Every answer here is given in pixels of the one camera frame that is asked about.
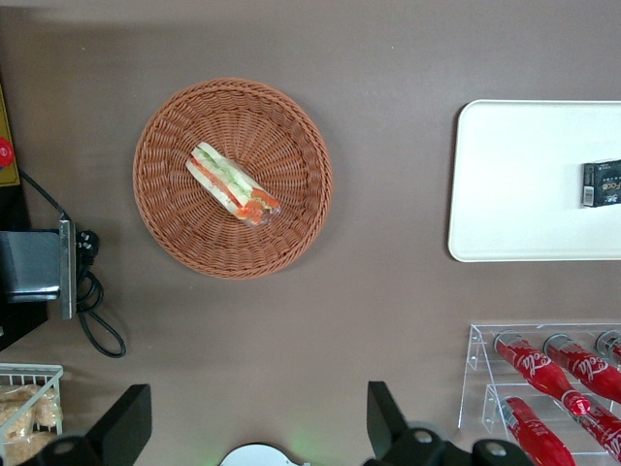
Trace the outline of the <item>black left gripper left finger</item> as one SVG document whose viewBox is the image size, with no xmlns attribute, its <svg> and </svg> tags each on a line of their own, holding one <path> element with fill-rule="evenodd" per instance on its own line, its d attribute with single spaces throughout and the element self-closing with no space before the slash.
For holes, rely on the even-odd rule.
<svg viewBox="0 0 621 466">
<path fill-rule="evenodd" d="M 85 434 L 60 437 L 28 464 L 134 465 L 151 434 L 151 387 L 133 384 Z"/>
</svg>

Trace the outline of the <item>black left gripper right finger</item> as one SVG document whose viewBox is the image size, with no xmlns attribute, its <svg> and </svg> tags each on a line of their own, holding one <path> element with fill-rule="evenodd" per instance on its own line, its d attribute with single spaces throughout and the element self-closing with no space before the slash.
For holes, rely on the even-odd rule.
<svg viewBox="0 0 621 466">
<path fill-rule="evenodd" d="M 468 465 L 469 454 L 433 428 L 410 427 L 385 382 L 369 382 L 367 433 L 373 457 L 365 465 Z"/>
</svg>

